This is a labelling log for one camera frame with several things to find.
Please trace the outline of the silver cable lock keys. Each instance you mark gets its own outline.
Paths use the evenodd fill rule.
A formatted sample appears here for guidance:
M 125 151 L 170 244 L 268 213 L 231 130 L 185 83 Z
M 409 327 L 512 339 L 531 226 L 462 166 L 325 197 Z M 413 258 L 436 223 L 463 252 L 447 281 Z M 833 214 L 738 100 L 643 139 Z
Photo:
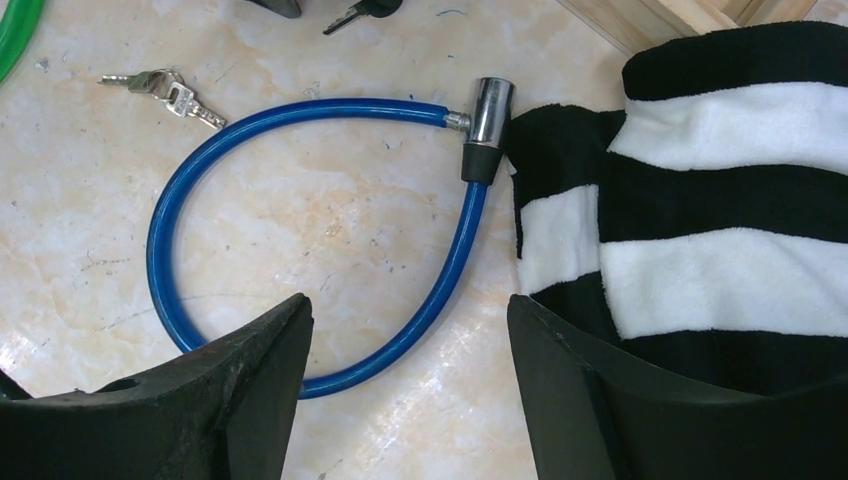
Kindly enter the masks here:
M 131 75 L 102 75 L 98 83 L 125 87 L 131 93 L 152 96 L 172 114 L 181 118 L 194 117 L 215 130 L 222 130 L 227 125 L 224 117 L 198 100 L 196 92 L 173 69 L 147 70 Z

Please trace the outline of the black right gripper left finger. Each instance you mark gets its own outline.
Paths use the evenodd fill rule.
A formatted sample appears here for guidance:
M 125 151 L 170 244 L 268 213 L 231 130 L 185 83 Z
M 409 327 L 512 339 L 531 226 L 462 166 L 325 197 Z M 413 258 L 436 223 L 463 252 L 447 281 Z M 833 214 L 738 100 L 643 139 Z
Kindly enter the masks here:
M 295 294 L 249 324 L 87 393 L 1 379 L 5 479 L 277 479 L 313 332 Z

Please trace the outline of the black-headed padlock keys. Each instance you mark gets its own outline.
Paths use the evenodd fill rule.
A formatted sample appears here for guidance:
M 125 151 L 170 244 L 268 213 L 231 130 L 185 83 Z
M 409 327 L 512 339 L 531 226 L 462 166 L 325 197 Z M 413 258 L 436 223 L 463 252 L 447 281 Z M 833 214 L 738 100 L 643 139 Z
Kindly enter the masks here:
M 352 5 L 344 15 L 323 30 L 325 36 L 334 34 L 360 17 L 382 19 L 393 15 L 403 4 L 402 0 L 360 0 Z

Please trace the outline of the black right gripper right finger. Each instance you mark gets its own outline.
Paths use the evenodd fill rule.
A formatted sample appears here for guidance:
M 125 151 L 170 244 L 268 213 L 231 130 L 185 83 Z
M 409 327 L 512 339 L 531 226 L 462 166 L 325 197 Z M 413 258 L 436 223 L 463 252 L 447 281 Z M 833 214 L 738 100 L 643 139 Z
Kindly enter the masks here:
M 847 379 L 762 396 L 648 363 L 530 297 L 510 345 L 542 479 L 843 479 Z

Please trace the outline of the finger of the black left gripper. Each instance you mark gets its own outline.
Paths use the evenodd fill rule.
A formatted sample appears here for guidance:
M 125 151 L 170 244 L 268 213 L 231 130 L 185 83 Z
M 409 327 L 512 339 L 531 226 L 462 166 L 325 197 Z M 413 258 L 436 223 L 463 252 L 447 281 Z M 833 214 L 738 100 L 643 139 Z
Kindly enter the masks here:
M 296 19 L 302 15 L 302 9 L 298 0 L 249 0 L 266 10 L 278 14 L 284 18 Z

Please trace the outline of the blue cable lock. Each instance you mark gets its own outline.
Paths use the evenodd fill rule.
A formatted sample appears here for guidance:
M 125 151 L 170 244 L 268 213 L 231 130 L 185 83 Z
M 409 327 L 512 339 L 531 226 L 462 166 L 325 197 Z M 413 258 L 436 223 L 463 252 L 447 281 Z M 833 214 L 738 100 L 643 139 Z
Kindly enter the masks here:
M 458 286 L 481 223 L 489 187 L 504 155 L 516 87 L 506 79 L 483 77 L 475 87 L 470 113 L 414 100 L 330 98 L 270 108 L 224 128 L 194 150 L 164 187 L 154 209 L 146 245 L 147 280 L 162 326 L 183 353 L 207 344 L 189 318 L 178 295 L 173 269 L 173 243 L 180 213 L 196 184 L 236 147 L 271 130 L 295 124 L 337 119 L 377 119 L 449 128 L 465 133 L 461 178 L 467 184 L 464 203 L 444 265 L 427 297 L 402 329 L 384 346 L 343 370 L 307 379 L 303 400 L 356 387 L 393 366 L 435 323 Z

